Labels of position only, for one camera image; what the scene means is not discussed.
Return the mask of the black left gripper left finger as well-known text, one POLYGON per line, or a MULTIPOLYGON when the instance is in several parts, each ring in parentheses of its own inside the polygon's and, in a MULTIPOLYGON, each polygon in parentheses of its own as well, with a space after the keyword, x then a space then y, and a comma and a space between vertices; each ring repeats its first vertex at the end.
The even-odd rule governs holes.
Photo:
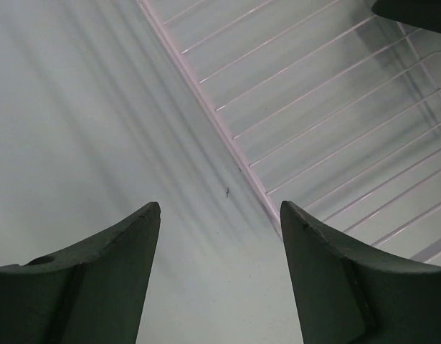
POLYGON ((0 266, 0 343, 134 343, 161 225, 146 204, 27 264, 0 266))

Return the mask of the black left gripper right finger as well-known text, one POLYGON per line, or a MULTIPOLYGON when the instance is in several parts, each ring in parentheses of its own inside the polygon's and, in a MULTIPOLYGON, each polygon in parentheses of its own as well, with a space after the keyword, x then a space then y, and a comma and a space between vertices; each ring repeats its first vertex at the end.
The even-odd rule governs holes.
POLYGON ((441 343, 441 267, 365 244, 284 201, 304 343, 441 343))

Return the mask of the clear wire dish rack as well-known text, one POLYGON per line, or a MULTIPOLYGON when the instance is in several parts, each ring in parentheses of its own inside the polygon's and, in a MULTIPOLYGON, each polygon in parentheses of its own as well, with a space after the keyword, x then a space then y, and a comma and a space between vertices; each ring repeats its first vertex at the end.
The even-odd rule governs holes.
POLYGON ((441 33, 371 1, 141 1, 266 208, 441 265, 441 33))

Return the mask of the black floral square plate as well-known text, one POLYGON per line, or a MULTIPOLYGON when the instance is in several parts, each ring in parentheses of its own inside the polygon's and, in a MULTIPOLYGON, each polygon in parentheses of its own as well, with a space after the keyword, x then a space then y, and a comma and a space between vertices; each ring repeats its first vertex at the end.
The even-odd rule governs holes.
POLYGON ((441 34, 441 0, 377 0, 371 10, 382 18, 441 34))

